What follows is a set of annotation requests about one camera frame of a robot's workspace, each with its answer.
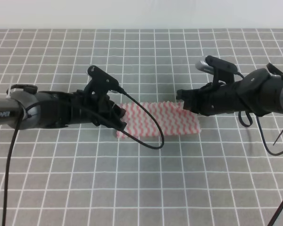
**cloth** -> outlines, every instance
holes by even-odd
[[[200,133],[197,115],[184,110],[183,103],[158,102],[141,103],[156,119],[165,136]],[[155,122],[137,104],[127,103],[120,105],[126,110],[122,121],[127,123],[125,131],[133,136],[151,137],[159,136]],[[122,132],[117,132],[117,137],[127,137]]]

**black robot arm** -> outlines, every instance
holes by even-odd
[[[107,95],[109,90],[123,91],[118,81],[96,66],[89,67],[87,73],[91,81],[84,90],[73,93],[38,92],[34,85],[13,85],[11,89],[18,90],[11,92],[10,98],[0,98],[0,124],[15,128],[17,118],[23,112],[20,129],[58,129],[70,124],[93,123],[123,130],[126,123],[121,118],[125,110]]]
[[[184,109],[205,116],[241,111],[257,116],[283,114],[283,73],[272,64],[267,68],[278,76],[261,68],[236,82],[237,67],[227,61],[207,56],[196,67],[213,74],[213,82],[200,89],[178,90],[177,99],[184,101]]]

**textured fabric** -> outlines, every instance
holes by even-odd
[[[141,103],[159,123],[165,136],[179,134],[200,133],[197,115],[184,110],[183,103],[159,102]],[[155,122],[135,103],[121,105],[127,112],[123,121],[127,123],[125,131],[133,136],[151,137],[159,136]],[[127,137],[117,132],[117,137]]]

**table surface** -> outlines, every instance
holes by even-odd
[[[11,77],[39,90],[83,89],[94,64],[141,102],[175,101],[175,90],[212,80],[194,67],[205,55],[237,64],[244,75],[268,62],[283,71],[283,29],[0,30],[0,97]],[[234,114],[199,120],[200,134],[166,137],[159,151],[90,124],[20,131],[8,225],[267,225],[283,197],[283,156],[266,154],[255,122],[246,129]],[[271,146],[283,115],[261,124]],[[0,219],[12,133],[0,127]],[[281,149],[283,137],[273,147]]]

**white grid line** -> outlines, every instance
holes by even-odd
[[[15,212],[15,215],[14,215],[14,219],[13,219],[13,223],[12,223],[12,225],[15,225],[15,222],[16,222],[16,218],[17,218],[18,210],[19,210],[19,207],[20,207],[20,202],[21,202],[22,195],[23,195],[23,190],[24,190],[24,188],[25,188],[25,184],[26,184],[26,180],[27,180],[28,172],[29,172],[29,169],[30,169],[30,166],[31,166],[31,163],[32,163],[33,153],[34,153],[35,148],[36,148],[36,142],[37,142],[37,140],[38,140],[39,134],[40,134],[40,129],[38,130],[37,137],[36,137],[36,140],[35,140],[35,144],[33,145],[32,155],[30,156],[30,160],[29,160],[28,168],[27,168],[26,175],[25,175],[25,178],[24,178],[24,182],[23,182],[23,186],[22,186],[22,191],[21,191],[21,194],[20,194],[20,197],[19,197],[19,201],[18,201],[18,205],[17,205],[17,209],[16,209],[16,212]]]
[[[237,124],[237,128],[238,128],[238,132],[239,132],[240,140],[242,141],[242,136],[241,136],[240,127],[239,127],[239,124],[238,124],[238,121],[237,121],[237,117],[235,117],[235,121],[236,121],[236,124]],[[243,151],[244,151],[244,155],[245,155],[245,157],[246,157],[246,163],[247,163],[247,166],[248,166],[248,168],[249,168],[249,172],[250,172],[250,179],[251,179],[252,185],[253,185],[253,187],[254,187],[254,188],[256,188],[256,187],[255,187],[255,183],[254,183],[253,176],[252,176],[252,174],[251,174],[251,170],[250,170],[250,163],[249,163],[249,159],[247,158],[247,154],[246,154],[246,150],[245,150],[245,146],[244,146],[244,144],[242,144],[242,148],[243,148]],[[259,198],[258,198],[258,194],[257,194],[256,189],[255,189],[255,195],[256,195],[257,204],[258,204],[258,207],[259,207],[259,212],[260,212],[260,216],[261,216],[262,224],[264,225],[264,218],[263,218],[262,209],[261,209],[261,206],[260,206],[260,202],[259,202]]]
[[[191,89],[192,89],[192,88],[193,88],[193,83],[192,83],[191,75],[190,75],[190,82],[191,82]],[[203,149],[202,149],[202,142],[201,142],[200,133],[198,134],[198,137],[199,137],[199,142],[200,142],[200,149],[201,149],[201,155],[202,155],[203,168],[204,168],[205,177],[206,177],[206,184],[207,184],[207,191],[208,191],[208,202],[209,202],[209,206],[210,206],[210,211],[211,211],[211,217],[212,217],[213,226],[215,226],[214,214],[213,214],[213,209],[212,209],[211,195],[210,195],[209,187],[208,187],[208,174],[207,174],[207,168],[206,168],[206,164],[205,164],[204,156],[203,156]]]
[[[95,182],[95,171],[96,171],[96,166],[97,166],[97,160],[98,160],[98,153],[99,153],[99,140],[100,140],[100,128],[99,126],[99,134],[98,134],[98,144],[96,147],[96,154],[95,154],[95,162],[94,162],[94,169],[93,169],[93,178],[92,178],[92,191],[91,191],[91,196],[90,196],[90,205],[89,205],[89,211],[88,211],[88,221],[87,221],[87,226],[90,225],[90,218],[91,218],[91,209],[92,209],[92,200],[93,200],[93,189],[94,189],[94,182]]]
[[[169,30],[169,43],[170,43],[170,46],[171,46],[170,30]],[[176,101],[176,89],[175,89],[175,79],[174,79],[172,50],[170,50],[170,54],[171,54],[172,74],[173,74],[172,77],[173,77],[173,88],[174,88],[174,100]],[[180,157],[181,157],[181,167],[182,167],[182,172],[183,172],[183,186],[185,188],[185,178],[184,178],[184,170],[183,170],[183,155],[182,155],[182,150],[181,150],[180,136],[178,136],[178,139],[179,139],[179,151],[180,151]],[[188,223],[188,226],[190,226],[190,216],[189,216],[189,210],[188,210],[188,199],[187,199],[187,192],[186,192],[186,190],[184,190],[184,199],[185,199],[185,206],[187,207],[186,208],[187,223]]]
[[[61,51],[60,51],[60,55],[59,55],[59,58],[58,58],[58,62],[59,62],[59,60],[60,60],[61,53],[62,53],[62,49],[61,49]],[[55,79],[55,75],[56,75],[57,69],[58,69],[58,67],[56,67],[56,70],[55,70],[55,73],[54,73],[54,76],[53,76],[53,79],[52,79],[52,85],[51,85],[50,89],[52,89],[53,81],[54,81],[54,79]],[[60,133],[61,133],[61,130],[59,129],[59,130],[58,130],[57,141],[58,141],[58,139],[59,139]],[[58,146],[58,143],[55,144],[55,149],[54,149],[54,151],[53,151],[53,156],[55,156],[55,154],[56,154],[57,146]],[[43,196],[43,200],[42,200],[42,205],[41,205],[41,210],[40,210],[39,217],[38,217],[37,226],[40,225],[40,221],[41,221],[41,217],[42,217],[42,210],[43,210],[44,203],[45,203],[45,198],[46,198],[46,193],[47,193],[46,190],[47,190],[48,184],[49,184],[50,172],[51,172],[51,170],[52,170],[53,161],[54,161],[54,158],[52,158],[51,163],[50,163],[50,170],[49,170],[49,174],[48,174],[48,177],[47,177],[47,182],[46,182],[46,186],[45,186],[45,192],[44,192],[44,196]]]
[[[78,52],[78,49],[76,50],[76,53],[75,53],[75,61],[76,61],[77,52]],[[70,76],[70,82],[69,82],[68,91],[67,91],[68,93],[69,93],[69,90],[70,90],[70,84],[71,84],[72,76],[73,76],[73,73],[74,73],[74,68],[75,68],[75,66],[73,66],[73,68],[72,68],[72,72],[71,72],[71,76]],[[73,178],[73,172],[74,172],[74,169],[75,169],[75,160],[76,160],[76,154],[77,154],[77,147],[78,147],[78,143],[79,143],[79,138],[80,138],[80,134],[81,134],[81,126],[82,125],[80,124],[79,133],[77,135],[77,141],[76,141],[76,145],[75,145],[75,156],[74,156],[75,158],[74,158],[74,161],[73,161],[73,164],[72,164],[72,170],[71,170],[69,187],[68,187],[66,204],[65,204],[66,207],[68,206],[69,195],[70,195],[70,188],[71,188],[71,183],[72,183],[72,178]],[[65,225],[66,214],[67,214],[67,210],[64,211],[62,226]]]
[[[222,141],[220,130],[219,130],[219,125],[218,125],[218,120],[217,120],[217,117],[215,115],[214,115],[214,118],[215,118],[216,125],[217,125],[217,128],[218,128],[219,139],[220,139],[220,141]],[[237,211],[237,208],[236,208],[236,201],[235,201],[235,197],[234,197],[234,193],[233,193],[233,187],[232,187],[232,183],[231,183],[231,177],[230,177],[230,174],[229,174],[229,170],[228,170],[228,166],[227,166],[227,161],[226,161],[226,157],[225,157],[225,151],[224,151],[222,143],[221,143],[221,149],[222,149],[222,153],[223,153],[223,156],[224,156],[225,166],[226,166],[226,171],[227,171],[227,177],[228,177],[228,181],[229,181],[230,188],[231,188],[231,194],[232,194],[232,198],[233,198],[234,209],[235,209],[235,213],[236,213],[236,217],[237,217],[237,224],[238,224],[238,226],[240,226],[238,211]]]
[[[125,62],[125,49],[123,51],[123,67],[122,67],[122,82],[124,79],[124,62]],[[116,173],[115,173],[115,185],[114,185],[114,202],[113,202],[113,215],[112,215],[112,226],[115,225],[115,208],[116,208],[116,203],[117,203],[117,176],[118,176],[118,155],[119,155],[119,138],[117,139],[117,164],[116,164]]]

